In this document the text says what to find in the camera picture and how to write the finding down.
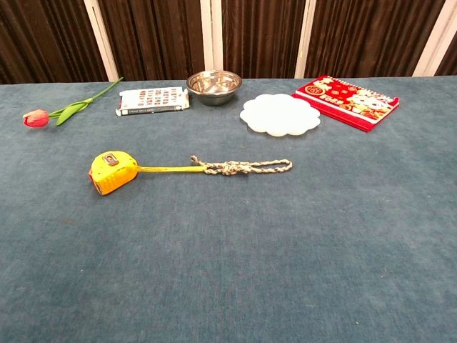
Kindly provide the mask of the blue table cloth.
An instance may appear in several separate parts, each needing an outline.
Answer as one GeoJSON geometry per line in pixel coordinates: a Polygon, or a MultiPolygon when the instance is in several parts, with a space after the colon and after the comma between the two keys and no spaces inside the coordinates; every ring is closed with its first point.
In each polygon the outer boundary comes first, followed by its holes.
{"type": "Polygon", "coordinates": [[[123,82],[0,85],[0,343],[457,343],[457,76],[355,79],[400,105],[365,133],[275,138],[227,105],[115,115],[123,82]],[[101,195],[93,160],[139,172],[101,195]]]}

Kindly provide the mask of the red spiral desk calendar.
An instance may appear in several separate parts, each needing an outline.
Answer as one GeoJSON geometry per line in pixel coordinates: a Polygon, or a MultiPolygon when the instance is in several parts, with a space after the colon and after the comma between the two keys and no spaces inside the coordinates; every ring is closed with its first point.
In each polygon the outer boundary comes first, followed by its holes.
{"type": "Polygon", "coordinates": [[[303,85],[292,97],[307,101],[322,114],[365,132],[370,132],[399,105],[397,97],[328,75],[303,85]]]}

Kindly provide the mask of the white scalloped plate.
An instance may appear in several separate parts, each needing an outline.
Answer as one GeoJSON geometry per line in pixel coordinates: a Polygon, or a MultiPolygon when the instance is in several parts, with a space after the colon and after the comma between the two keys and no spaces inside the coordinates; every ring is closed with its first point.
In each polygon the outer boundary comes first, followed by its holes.
{"type": "Polygon", "coordinates": [[[243,105],[240,119],[251,130],[270,136],[299,136],[316,128],[320,113],[307,101],[288,94],[261,94],[243,105]]]}

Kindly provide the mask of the yellow tape measure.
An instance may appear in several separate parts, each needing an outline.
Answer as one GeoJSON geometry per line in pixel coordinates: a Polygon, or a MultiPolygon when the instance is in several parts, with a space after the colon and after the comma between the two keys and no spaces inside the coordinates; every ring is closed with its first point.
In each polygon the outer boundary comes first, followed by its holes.
{"type": "Polygon", "coordinates": [[[205,166],[139,166],[124,151],[106,151],[92,162],[89,178],[101,195],[107,195],[135,179],[139,172],[204,172],[205,166]]]}

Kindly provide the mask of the stainless steel bowl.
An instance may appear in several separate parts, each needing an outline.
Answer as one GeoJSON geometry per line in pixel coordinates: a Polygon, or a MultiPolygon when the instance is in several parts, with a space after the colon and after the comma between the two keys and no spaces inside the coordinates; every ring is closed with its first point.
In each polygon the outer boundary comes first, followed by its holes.
{"type": "Polygon", "coordinates": [[[207,106],[220,106],[229,102],[242,85],[242,78],[230,71],[200,71],[191,75],[188,90],[207,106]]]}

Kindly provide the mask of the dark brown curtain panel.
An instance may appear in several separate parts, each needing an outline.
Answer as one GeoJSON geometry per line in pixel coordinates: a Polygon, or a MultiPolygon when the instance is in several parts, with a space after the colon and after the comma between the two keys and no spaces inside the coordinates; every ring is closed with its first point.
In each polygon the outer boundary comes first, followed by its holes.
{"type": "Polygon", "coordinates": [[[247,78],[292,78],[306,0],[222,0],[224,69],[247,78]]]}
{"type": "Polygon", "coordinates": [[[187,79],[203,71],[200,0],[98,0],[126,81],[187,79]]]}
{"type": "Polygon", "coordinates": [[[304,76],[412,76],[445,0],[316,0],[304,76]]]}
{"type": "Polygon", "coordinates": [[[457,32],[455,33],[438,69],[436,76],[457,75],[457,32]]]}
{"type": "Polygon", "coordinates": [[[107,80],[84,0],[0,0],[0,84],[107,80]]]}

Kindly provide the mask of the white flat printed box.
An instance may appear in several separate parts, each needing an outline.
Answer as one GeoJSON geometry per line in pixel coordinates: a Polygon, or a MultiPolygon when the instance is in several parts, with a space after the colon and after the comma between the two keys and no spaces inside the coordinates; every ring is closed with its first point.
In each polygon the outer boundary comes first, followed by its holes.
{"type": "Polygon", "coordinates": [[[117,116],[182,111],[190,107],[188,91],[177,86],[126,90],[119,96],[117,116]]]}

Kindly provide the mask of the white partition frame post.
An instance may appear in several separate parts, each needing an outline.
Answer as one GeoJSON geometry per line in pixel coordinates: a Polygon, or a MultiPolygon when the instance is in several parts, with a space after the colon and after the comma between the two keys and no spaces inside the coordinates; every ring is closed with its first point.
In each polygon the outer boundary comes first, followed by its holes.
{"type": "Polygon", "coordinates": [[[413,77],[434,76],[457,32],[457,0],[446,0],[421,53],[413,77]]]}
{"type": "Polygon", "coordinates": [[[224,69],[223,23],[221,0],[199,0],[205,70],[224,69]]]}
{"type": "Polygon", "coordinates": [[[296,58],[295,79],[304,78],[316,4],[317,0],[306,0],[296,58]]]}
{"type": "Polygon", "coordinates": [[[106,75],[110,82],[119,78],[114,55],[111,50],[109,37],[104,24],[98,0],[84,0],[86,12],[91,23],[101,59],[105,68],[106,75]]]}

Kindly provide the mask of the artificial red tulip flower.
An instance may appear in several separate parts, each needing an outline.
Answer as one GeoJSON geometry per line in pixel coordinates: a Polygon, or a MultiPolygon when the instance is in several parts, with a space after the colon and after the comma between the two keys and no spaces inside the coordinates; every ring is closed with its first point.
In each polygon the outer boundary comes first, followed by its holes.
{"type": "Polygon", "coordinates": [[[104,90],[100,91],[98,94],[92,97],[89,97],[88,99],[74,102],[73,104],[69,104],[64,108],[53,111],[51,113],[48,113],[43,109],[36,109],[30,111],[29,113],[23,115],[23,124],[31,128],[41,128],[45,127],[51,119],[56,119],[55,125],[60,126],[64,122],[69,120],[76,113],[79,113],[86,109],[91,103],[93,103],[100,96],[104,95],[110,89],[114,88],[123,79],[123,77],[117,79],[104,90]]]}

